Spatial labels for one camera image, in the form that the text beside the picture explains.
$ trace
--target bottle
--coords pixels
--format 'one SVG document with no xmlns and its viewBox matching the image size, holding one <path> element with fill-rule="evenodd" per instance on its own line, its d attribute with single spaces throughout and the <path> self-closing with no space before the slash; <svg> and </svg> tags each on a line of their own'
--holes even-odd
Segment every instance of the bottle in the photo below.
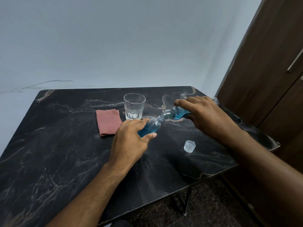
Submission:
<svg viewBox="0 0 303 227">
<path fill-rule="evenodd" d="M 219 105 L 217 98 L 212 98 L 212 100 Z M 181 119 L 190 114 L 190 111 L 183 109 L 182 107 L 173 107 L 172 109 L 167 109 L 162 111 L 161 115 L 157 118 L 151 118 L 145 125 L 145 127 L 138 131 L 138 135 L 142 138 L 143 136 L 156 132 L 161 127 L 161 122 L 165 119 Z"/>
</svg>

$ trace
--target pink napkin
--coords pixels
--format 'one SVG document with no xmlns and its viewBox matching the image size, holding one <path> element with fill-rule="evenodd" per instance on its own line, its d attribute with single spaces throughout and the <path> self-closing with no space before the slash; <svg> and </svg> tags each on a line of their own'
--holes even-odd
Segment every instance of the pink napkin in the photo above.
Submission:
<svg viewBox="0 0 303 227">
<path fill-rule="evenodd" d="M 96 110 L 97 123 L 100 136 L 115 134 L 122 123 L 119 111 L 112 110 Z"/>
</svg>

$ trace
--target black marble table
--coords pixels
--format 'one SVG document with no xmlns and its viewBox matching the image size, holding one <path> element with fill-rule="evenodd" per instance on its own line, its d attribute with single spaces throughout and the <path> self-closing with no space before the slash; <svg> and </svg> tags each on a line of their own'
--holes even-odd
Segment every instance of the black marble table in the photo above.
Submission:
<svg viewBox="0 0 303 227">
<path fill-rule="evenodd" d="M 175 99 L 204 96 L 194 87 L 40 91 L 0 158 L 0 226 L 43 226 L 85 188 L 108 161 L 113 141 L 99 136 L 95 110 L 115 108 L 125 120 L 123 96 L 130 92 L 146 97 L 143 118 L 173 107 Z M 279 146 L 220 107 L 266 149 Z M 101 223 L 237 165 L 188 119 L 164 121 L 157 133 L 116 189 Z M 186 140 L 195 141 L 193 153 L 184 151 Z"/>
</svg>

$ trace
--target metal handle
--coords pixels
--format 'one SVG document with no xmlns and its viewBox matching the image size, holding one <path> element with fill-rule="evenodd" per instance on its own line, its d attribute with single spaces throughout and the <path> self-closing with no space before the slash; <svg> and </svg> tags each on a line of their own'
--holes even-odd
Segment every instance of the metal handle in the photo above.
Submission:
<svg viewBox="0 0 303 227">
<path fill-rule="evenodd" d="M 303 49 L 301 50 L 301 52 L 299 52 L 299 54 L 297 55 L 297 57 L 294 59 L 294 61 L 291 63 L 291 65 L 288 67 L 287 72 L 290 72 L 290 69 L 292 68 L 292 66 L 296 63 L 297 59 L 301 56 L 301 54 L 303 53 Z"/>
</svg>

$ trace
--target white wall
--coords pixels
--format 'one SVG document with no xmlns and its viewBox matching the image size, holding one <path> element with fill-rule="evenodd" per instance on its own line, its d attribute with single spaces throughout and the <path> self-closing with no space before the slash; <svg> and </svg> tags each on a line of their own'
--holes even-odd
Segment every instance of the white wall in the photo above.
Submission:
<svg viewBox="0 0 303 227">
<path fill-rule="evenodd" d="M 42 89 L 214 96 L 260 1 L 0 0 L 0 154 Z"/>
</svg>

